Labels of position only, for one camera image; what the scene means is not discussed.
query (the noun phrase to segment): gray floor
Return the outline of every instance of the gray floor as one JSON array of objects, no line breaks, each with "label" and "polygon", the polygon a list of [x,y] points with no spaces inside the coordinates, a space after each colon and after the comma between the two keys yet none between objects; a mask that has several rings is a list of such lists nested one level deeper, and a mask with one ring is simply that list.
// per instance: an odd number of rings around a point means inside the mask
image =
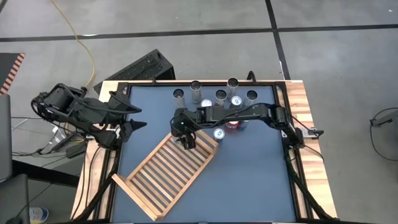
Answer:
[{"label": "gray floor", "polygon": [[[79,34],[266,27],[262,0],[58,1]],[[272,0],[279,27],[398,24],[394,0]],[[8,0],[0,13],[0,37],[71,35],[50,1]],[[397,106],[397,29],[289,32],[280,37],[292,79],[304,80],[312,115],[325,134],[320,140],[338,216],[343,220],[395,223],[398,164],[380,158],[369,140],[369,119]],[[95,83],[158,48],[174,65],[178,79],[281,79],[271,33],[85,40],[98,76]],[[54,84],[84,85],[91,64],[72,40],[0,43],[1,52],[25,52],[11,86],[12,114],[32,116],[29,102]],[[13,132],[15,151],[31,152],[51,138],[51,125],[28,121]],[[374,130],[379,150],[398,158],[391,125]],[[48,160],[26,159],[43,165]],[[81,159],[59,169],[77,174]],[[31,184],[31,196],[45,185]],[[62,204],[54,203],[61,197]],[[51,186],[33,202],[48,207],[55,221],[66,220],[73,189]]]}]

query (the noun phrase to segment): wooden tray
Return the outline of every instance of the wooden tray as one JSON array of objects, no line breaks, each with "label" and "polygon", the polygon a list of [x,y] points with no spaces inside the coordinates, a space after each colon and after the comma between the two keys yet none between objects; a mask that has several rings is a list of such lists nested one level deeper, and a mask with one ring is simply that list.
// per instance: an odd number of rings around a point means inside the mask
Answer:
[{"label": "wooden tray", "polygon": [[197,131],[197,147],[185,150],[169,133],[127,177],[113,180],[153,220],[161,220],[217,152],[218,143]]}]

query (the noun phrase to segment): can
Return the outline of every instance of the can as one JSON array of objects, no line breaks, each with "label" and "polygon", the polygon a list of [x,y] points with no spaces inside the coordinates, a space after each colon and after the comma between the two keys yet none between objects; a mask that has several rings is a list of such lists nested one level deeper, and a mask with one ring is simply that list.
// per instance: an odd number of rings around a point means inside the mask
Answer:
[{"label": "can", "polygon": [[223,107],[225,104],[226,92],[224,90],[217,90],[215,105]]},{"label": "can", "polygon": [[257,93],[254,90],[249,90],[243,100],[243,107],[248,107],[254,104],[257,99]]},{"label": "can", "polygon": [[29,216],[31,224],[43,223],[49,217],[49,210],[46,208],[32,207],[29,208]]},{"label": "can", "polygon": [[200,103],[201,100],[201,84],[199,81],[193,81],[189,85],[191,89],[192,103]]},{"label": "can", "polygon": [[187,104],[185,103],[184,91],[182,91],[181,89],[176,89],[173,92],[173,96],[178,108],[187,107]]},{"label": "can", "polygon": [[242,99],[238,96],[233,96],[231,99],[230,109],[240,108],[242,106]]},{"label": "can", "polygon": [[225,137],[225,132],[221,128],[217,128],[213,132],[213,139],[220,145]]},{"label": "can", "polygon": [[232,96],[235,95],[235,90],[236,87],[238,87],[239,82],[236,78],[230,78],[226,82],[226,87],[227,87],[227,95],[226,95],[226,101],[231,101]]},{"label": "can", "polygon": [[200,106],[201,107],[213,106],[213,103],[211,102],[211,100],[204,99],[201,101]]},{"label": "can", "polygon": [[243,131],[248,126],[249,121],[241,121],[238,126],[238,131]]},{"label": "can", "polygon": [[228,133],[233,133],[237,130],[238,126],[239,126],[239,121],[228,121],[225,124],[226,127],[225,131]]}]

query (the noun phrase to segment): yellow cable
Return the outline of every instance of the yellow cable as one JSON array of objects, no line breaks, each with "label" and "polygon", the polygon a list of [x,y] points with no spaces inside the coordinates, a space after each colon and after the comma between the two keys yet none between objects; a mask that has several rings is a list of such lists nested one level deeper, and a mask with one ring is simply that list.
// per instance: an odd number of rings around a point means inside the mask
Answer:
[{"label": "yellow cable", "polygon": [[73,32],[73,35],[75,35],[76,41],[77,41],[81,46],[83,46],[83,47],[86,49],[88,55],[90,56],[91,62],[93,62],[93,73],[91,74],[90,79],[88,80],[88,82],[87,82],[86,85],[85,85],[85,87],[87,87],[87,86],[93,81],[93,79],[94,79],[94,77],[95,77],[95,63],[94,63],[94,58],[93,58],[91,52],[88,50],[88,48],[87,48],[82,42],[80,42],[80,40],[79,40],[79,38],[77,37],[77,34],[76,34],[74,28],[73,28],[72,25],[70,24],[70,22],[69,22],[69,20],[67,19],[67,17],[63,14],[63,12],[61,11],[61,9],[57,6],[57,4],[56,4],[53,0],[51,0],[51,3],[55,6],[55,8],[58,10],[58,12],[61,14],[61,16],[64,18],[64,20],[68,23],[70,29],[71,29],[72,32]]}]

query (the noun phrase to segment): table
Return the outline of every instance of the table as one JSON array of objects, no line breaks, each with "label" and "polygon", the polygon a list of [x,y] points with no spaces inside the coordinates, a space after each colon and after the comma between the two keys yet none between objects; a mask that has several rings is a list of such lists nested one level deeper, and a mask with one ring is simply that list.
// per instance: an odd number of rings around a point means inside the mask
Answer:
[{"label": "table", "polygon": [[[226,82],[226,80],[200,80],[201,82]],[[99,96],[99,100],[108,101],[109,100],[109,91],[116,91],[120,83],[148,83],[150,84],[152,81],[106,81],[103,83],[103,88],[101,90],[101,94]],[[165,80],[165,81],[157,81],[157,83],[172,83],[172,82],[191,82],[191,80],[181,81],[181,80]],[[251,82],[250,80],[240,80],[240,83]],[[304,125],[308,127],[312,127],[313,121],[310,112],[310,108],[307,101],[307,96],[305,94],[305,89],[302,81],[280,81],[280,80],[258,80],[258,82],[284,82],[287,90],[287,96],[289,99],[289,105],[292,114],[298,118]],[[306,139],[306,145],[316,149],[320,152],[320,148],[317,140]],[[85,167],[82,168],[82,174],[85,172],[85,183],[88,183],[88,168],[90,162],[92,160],[93,154],[98,148],[97,143],[89,142],[88,149],[85,157]],[[333,199],[331,196],[328,179],[326,176],[325,166],[323,165],[322,159],[320,159],[316,154],[307,151],[306,149],[301,149],[301,159],[294,160],[294,166],[297,168],[297,163],[302,163],[305,180],[307,182],[307,187],[312,195],[315,197],[317,202],[323,207],[323,209],[329,213],[331,216],[336,217],[335,207],[333,203]],[[107,167],[107,172],[110,171],[111,165],[113,164],[114,152],[111,152],[109,155],[109,166]],[[93,161],[93,167],[91,169],[91,178],[90,178],[90,191],[88,192],[88,201],[95,195],[98,190],[100,184],[100,177],[102,175],[102,170],[104,166],[104,158],[105,158],[105,150],[99,150],[96,157]],[[80,183],[78,186],[78,190],[76,193],[75,203],[73,205],[73,211],[75,211],[78,201],[80,199],[80,195],[82,194],[82,178],[83,175],[80,176]],[[78,216],[84,209],[85,199],[87,196],[87,187],[83,190],[83,198],[81,200],[81,205],[79,206],[76,216]],[[304,199],[302,194],[297,189],[298,195],[298,204],[300,207],[300,214],[302,218],[308,217],[307,211],[305,209]],[[110,209],[107,209],[107,204],[109,203],[109,188],[103,195],[103,199],[101,201],[101,206],[98,209],[98,218],[109,217]]]}]

